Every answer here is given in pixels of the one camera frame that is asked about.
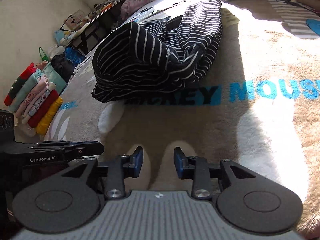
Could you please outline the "colourful folded clothes pile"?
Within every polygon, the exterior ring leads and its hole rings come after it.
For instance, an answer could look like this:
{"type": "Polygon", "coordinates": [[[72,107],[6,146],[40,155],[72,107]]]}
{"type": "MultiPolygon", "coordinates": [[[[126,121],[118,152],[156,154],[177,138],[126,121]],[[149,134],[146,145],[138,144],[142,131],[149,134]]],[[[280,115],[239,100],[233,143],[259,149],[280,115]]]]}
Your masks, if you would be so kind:
{"type": "Polygon", "coordinates": [[[40,120],[66,85],[50,62],[31,63],[15,79],[4,98],[4,105],[14,114],[15,126],[34,137],[40,120]]]}

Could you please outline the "cluttered dark side table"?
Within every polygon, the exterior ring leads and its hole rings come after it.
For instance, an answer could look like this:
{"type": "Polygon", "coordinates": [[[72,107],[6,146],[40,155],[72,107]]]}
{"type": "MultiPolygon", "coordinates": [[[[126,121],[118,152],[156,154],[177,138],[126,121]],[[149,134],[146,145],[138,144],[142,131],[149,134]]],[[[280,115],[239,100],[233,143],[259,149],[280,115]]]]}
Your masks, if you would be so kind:
{"type": "Polygon", "coordinates": [[[121,19],[120,9],[125,0],[107,0],[107,4],[95,5],[95,10],[85,15],[82,10],[71,14],[64,21],[68,29],[61,26],[55,32],[58,45],[73,47],[77,51],[88,54],[112,30],[112,26],[121,19]]]}

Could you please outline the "black white striped garment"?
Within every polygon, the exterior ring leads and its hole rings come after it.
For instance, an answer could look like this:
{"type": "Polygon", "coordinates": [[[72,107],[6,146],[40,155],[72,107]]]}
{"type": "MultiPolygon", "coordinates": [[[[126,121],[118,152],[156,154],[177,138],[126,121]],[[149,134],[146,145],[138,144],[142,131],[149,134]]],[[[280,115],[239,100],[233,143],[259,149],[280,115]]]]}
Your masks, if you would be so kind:
{"type": "Polygon", "coordinates": [[[120,101],[198,83],[215,61],[222,29],[219,0],[190,5],[176,27],[164,18],[121,25],[94,52],[93,98],[120,101]]]}

